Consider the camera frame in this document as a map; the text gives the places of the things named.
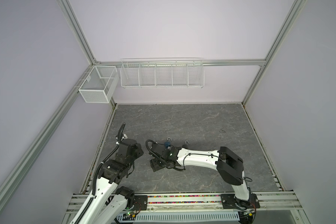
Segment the blue padlock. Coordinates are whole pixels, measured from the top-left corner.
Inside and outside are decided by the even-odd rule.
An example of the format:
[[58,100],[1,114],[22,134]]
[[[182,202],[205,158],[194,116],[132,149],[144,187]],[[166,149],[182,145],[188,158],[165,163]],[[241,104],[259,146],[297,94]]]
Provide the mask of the blue padlock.
[[165,141],[164,146],[166,148],[171,147],[171,140],[172,140],[171,137],[168,137],[167,140]]

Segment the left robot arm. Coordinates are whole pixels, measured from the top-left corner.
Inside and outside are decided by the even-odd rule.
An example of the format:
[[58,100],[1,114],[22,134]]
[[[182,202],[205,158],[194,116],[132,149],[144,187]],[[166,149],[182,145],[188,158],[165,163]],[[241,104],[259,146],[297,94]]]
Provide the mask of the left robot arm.
[[72,224],[110,224],[125,209],[134,207],[134,191],[118,185],[134,170],[134,163],[143,150],[136,140],[127,138],[125,126],[123,123],[118,131],[114,150],[94,172],[91,192]]

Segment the dark grey padlock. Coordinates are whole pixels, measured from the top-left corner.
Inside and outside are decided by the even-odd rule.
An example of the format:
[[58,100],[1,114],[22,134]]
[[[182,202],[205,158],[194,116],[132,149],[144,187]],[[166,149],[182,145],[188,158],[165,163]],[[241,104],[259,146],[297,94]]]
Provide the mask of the dark grey padlock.
[[185,144],[183,146],[184,148],[189,148],[189,142],[188,141],[185,141]]

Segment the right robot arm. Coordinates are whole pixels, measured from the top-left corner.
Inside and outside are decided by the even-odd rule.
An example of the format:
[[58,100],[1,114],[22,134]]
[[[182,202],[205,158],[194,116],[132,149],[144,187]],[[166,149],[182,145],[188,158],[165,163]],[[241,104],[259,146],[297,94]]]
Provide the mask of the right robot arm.
[[246,183],[243,159],[229,148],[196,151],[186,148],[185,145],[175,147],[170,142],[160,144],[153,140],[147,140],[145,145],[153,157],[150,165],[154,172],[164,168],[185,171],[187,166],[212,169],[233,187],[238,202],[250,200],[251,191]]

